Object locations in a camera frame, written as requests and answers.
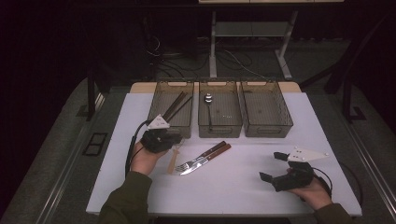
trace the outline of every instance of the spoon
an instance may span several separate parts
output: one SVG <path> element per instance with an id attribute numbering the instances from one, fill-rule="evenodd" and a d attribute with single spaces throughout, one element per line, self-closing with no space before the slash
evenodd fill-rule
<path id="1" fill-rule="evenodd" d="M 212 117 L 210 116 L 210 105 L 213 101 L 213 96 L 210 93 L 207 93 L 204 97 L 205 104 L 207 105 L 207 111 L 209 113 L 209 130 L 212 131 Z"/>

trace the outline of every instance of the knife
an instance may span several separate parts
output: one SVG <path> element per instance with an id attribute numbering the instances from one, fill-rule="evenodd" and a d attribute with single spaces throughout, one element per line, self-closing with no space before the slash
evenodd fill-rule
<path id="1" fill-rule="evenodd" d="M 184 171 L 180 175 L 187 175 L 187 174 L 191 173 L 192 171 L 194 171 L 194 170 L 200 168 L 201 166 L 207 164 L 209 161 L 215 159 L 215 157 L 217 157 L 219 154 L 225 152 L 226 150 L 228 150 L 230 148 L 231 148 L 230 144 L 227 144 L 227 145 L 219 148 L 218 150 L 216 150 L 215 152 L 213 152 L 209 156 L 207 156 L 207 157 L 201 159 L 200 161 L 196 162 L 191 168 L 187 169 L 186 171 Z"/>

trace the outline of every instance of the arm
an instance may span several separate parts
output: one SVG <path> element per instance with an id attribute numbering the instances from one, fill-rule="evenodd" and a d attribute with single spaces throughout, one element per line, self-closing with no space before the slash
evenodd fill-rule
<path id="1" fill-rule="evenodd" d="M 131 171 L 122 186 L 111 192 L 101 209 L 98 223 L 149 222 L 147 198 L 152 181 L 148 175 L 167 151 L 151 153 L 142 147 L 140 142 L 134 146 L 134 154 L 137 154 L 132 161 Z"/>
<path id="2" fill-rule="evenodd" d="M 318 224 L 351 224 L 352 218 L 339 203 L 333 203 L 321 183 L 314 178 L 310 185 L 300 189 L 290 189 L 303 198 L 312 209 Z"/>

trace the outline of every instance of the utensil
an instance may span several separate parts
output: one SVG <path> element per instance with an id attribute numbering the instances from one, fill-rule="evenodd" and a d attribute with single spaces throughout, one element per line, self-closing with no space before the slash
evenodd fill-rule
<path id="1" fill-rule="evenodd" d="M 183 145 L 184 143 L 184 138 L 180 141 L 179 144 L 175 145 L 175 148 L 173 149 L 173 155 L 172 155 L 172 159 L 169 162 L 168 165 L 168 169 L 167 172 L 169 175 L 171 175 L 175 169 L 175 163 L 176 163 L 176 158 L 177 158 L 177 154 L 179 154 L 180 152 L 178 151 L 178 149 Z"/>
<path id="2" fill-rule="evenodd" d="M 213 96 L 210 93 L 207 93 L 204 96 L 204 102 L 207 105 L 207 112 L 209 115 L 209 130 L 212 131 L 212 116 L 210 115 L 210 105 L 212 104 Z"/>
<path id="3" fill-rule="evenodd" d="M 169 118 L 173 114 L 173 112 L 176 110 L 177 106 L 183 101 L 184 97 L 186 97 L 187 93 L 182 91 L 176 100 L 169 106 L 169 108 L 165 111 L 163 114 L 163 119 L 166 120 L 166 122 L 169 122 Z"/>
<path id="4" fill-rule="evenodd" d="M 224 141 L 222 141 L 222 142 L 218 143 L 217 145 L 213 146 L 212 148 L 210 148 L 209 150 L 207 150 L 206 152 L 204 152 L 204 153 L 202 153 L 201 155 L 199 155 L 199 156 L 198 156 L 197 158 L 195 158 L 194 160 L 192 160 L 192 161 L 187 161 L 187 162 L 185 162 L 185 163 L 183 163 L 183 164 L 181 164 L 181 165 L 175 167 L 175 170 L 178 171 L 178 172 L 184 172 L 184 171 L 186 171 L 187 169 L 191 168 L 191 167 L 194 165 L 195 162 L 197 162 L 197 161 L 203 159 L 204 157 L 210 155 L 210 153 L 212 153 L 212 152 L 214 152 L 214 151 L 220 149 L 221 147 L 223 147 L 223 146 L 225 146 L 225 145 L 226 145 L 226 143 L 225 143 Z"/>
<path id="5" fill-rule="evenodd" d="M 210 154 L 209 156 L 199 160 L 198 162 L 196 162 L 191 168 L 187 169 L 186 171 L 184 171 L 183 173 L 181 173 L 180 175 L 187 175 L 190 174 L 191 172 L 195 171 L 196 169 L 200 168 L 201 166 L 207 164 L 209 161 L 215 159 L 218 155 L 220 155 L 221 153 L 225 152 L 226 150 L 230 149 L 231 145 L 227 144 L 221 148 L 219 148 L 218 150 L 216 150 L 215 152 L 213 152 L 212 154 Z"/>

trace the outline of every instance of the green sleeve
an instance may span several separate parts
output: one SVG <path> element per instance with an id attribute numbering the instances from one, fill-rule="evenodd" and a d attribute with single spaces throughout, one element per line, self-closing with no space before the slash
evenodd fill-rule
<path id="1" fill-rule="evenodd" d="M 332 203 L 314 213 L 318 224 L 351 224 L 352 218 L 339 203 Z"/>
<path id="2" fill-rule="evenodd" d="M 99 224 L 148 223 L 148 195 L 151 179 L 138 172 L 130 172 L 122 186 L 108 196 L 103 205 Z"/>

